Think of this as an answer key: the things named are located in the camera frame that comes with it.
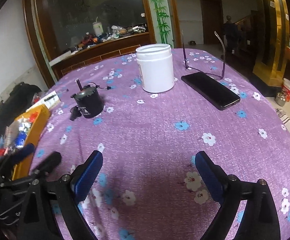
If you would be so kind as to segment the yellow-rimmed white tray box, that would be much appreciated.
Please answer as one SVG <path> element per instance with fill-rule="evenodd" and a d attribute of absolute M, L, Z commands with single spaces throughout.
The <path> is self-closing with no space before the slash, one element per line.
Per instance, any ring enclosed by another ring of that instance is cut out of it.
<path fill-rule="evenodd" d="M 6 127 L 4 135 L 0 138 L 0 165 L 5 155 L 14 153 L 27 144 L 33 144 L 36 148 L 49 117 L 48 108 L 45 105 L 38 105 L 18 116 L 11 125 Z M 27 176 L 34 152 L 14 165 L 11 170 L 1 170 L 0 168 L 0 176 L 11 180 Z"/>

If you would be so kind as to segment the black bag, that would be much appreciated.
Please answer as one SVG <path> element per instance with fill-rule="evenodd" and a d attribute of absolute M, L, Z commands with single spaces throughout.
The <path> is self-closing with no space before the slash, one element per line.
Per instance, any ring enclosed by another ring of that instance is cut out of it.
<path fill-rule="evenodd" d="M 5 101 L 0 102 L 0 137 L 14 119 L 32 105 L 35 94 L 42 92 L 36 85 L 24 82 L 17 84 Z"/>

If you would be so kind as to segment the black screwdriver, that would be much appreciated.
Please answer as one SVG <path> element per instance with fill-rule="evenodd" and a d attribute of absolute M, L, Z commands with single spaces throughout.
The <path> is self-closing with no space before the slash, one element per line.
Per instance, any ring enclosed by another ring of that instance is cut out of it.
<path fill-rule="evenodd" d="M 53 98 L 61 98 L 61 96 L 65 93 L 67 93 L 69 90 L 68 89 L 65 89 L 65 90 L 61 90 L 61 91 L 52 91 L 51 93 L 47 94 L 45 97 L 43 97 L 42 99 L 44 101 L 48 101 L 48 100 L 51 100 Z"/>

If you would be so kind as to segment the black cylindrical motor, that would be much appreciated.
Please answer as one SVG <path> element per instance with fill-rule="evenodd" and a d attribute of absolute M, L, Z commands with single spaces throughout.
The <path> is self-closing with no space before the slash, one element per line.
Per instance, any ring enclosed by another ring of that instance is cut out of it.
<path fill-rule="evenodd" d="M 99 90 L 110 90 L 112 87 L 101 87 L 92 82 L 88 85 L 82 86 L 79 79 L 76 79 L 79 92 L 71 95 L 71 98 L 76 102 L 76 105 L 70 110 L 70 120 L 74 121 L 77 118 L 83 116 L 86 119 L 94 118 L 101 114 L 104 109 L 105 101 L 100 96 Z"/>

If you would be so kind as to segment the purple floral tablecloth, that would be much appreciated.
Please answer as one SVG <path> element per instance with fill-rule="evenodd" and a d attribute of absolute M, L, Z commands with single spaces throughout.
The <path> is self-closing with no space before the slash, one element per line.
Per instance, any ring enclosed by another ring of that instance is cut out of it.
<path fill-rule="evenodd" d="M 194 156 L 204 151 L 228 174 L 268 182 L 280 223 L 290 237 L 290 133 L 271 103 L 229 66 L 203 50 L 172 52 L 173 89 L 157 94 L 142 89 L 136 55 L 107 59 L 71 71 L 53 91 L 60 98 L 33 158 L 38 165 L 51 152 L 61 164 L 51 180 L 71 173 L 99 150 L 103 167 L 88 197 L 79 204 L 99 239 L 199 239 L 219 204 L 200 178 Z M 181 80 L 202 72 L 240 102 L 218 110 Z M 94 82 L 104 109 L 94 118 L 70 120 L 71 95 Z"/>

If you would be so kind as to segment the black smartphone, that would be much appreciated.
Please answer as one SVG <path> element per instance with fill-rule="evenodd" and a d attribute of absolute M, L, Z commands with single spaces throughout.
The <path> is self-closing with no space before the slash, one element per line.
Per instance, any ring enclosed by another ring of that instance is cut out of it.
<path fill-rule="evenodd" d="M 220 111 L 240 102 L 240 96 L 202 72 L 183 75 L 181 80 Z"/>

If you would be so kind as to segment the red white bucket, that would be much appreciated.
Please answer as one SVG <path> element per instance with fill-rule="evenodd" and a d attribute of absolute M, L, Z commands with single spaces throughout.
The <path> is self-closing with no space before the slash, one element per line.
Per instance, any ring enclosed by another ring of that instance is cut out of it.
<path fill-rule="evenodd" d="M 286 102 L 290 102 L 290 80 L 283 78 L 282 93 L 285 95 Z"/>

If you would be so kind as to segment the white plastic jar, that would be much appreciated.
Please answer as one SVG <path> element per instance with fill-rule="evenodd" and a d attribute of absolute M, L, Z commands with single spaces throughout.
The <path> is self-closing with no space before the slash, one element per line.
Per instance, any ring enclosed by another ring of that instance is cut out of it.
<path fill-rule="evenodd" d="M 150 44 L 136 49 L 142 87 L 148 93 L 164 93 L 174 87 L 174 67 L 169 44 Z"/>

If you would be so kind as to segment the wooden cabinet with clutter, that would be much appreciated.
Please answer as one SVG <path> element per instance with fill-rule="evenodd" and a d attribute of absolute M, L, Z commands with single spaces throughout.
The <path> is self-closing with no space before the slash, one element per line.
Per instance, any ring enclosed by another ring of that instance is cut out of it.
<path fill-rule="evenodd" d="M 22 8 L 48 86 L 74 69 L 140 46 L 180 45 L 176 0 L 22 0 Z"/>

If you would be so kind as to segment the white kettle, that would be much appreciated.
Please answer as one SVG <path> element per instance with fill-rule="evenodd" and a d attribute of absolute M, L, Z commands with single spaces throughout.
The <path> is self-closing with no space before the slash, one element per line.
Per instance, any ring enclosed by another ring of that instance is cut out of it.
<path fill-rule="evenodd" d="M 102 35 L 104 33 L 103 25 L 101 22 L 99 22 L 98 18 L 96 18 L 96 21 L 93 22 L 93 30 L 96 36 Z"/>

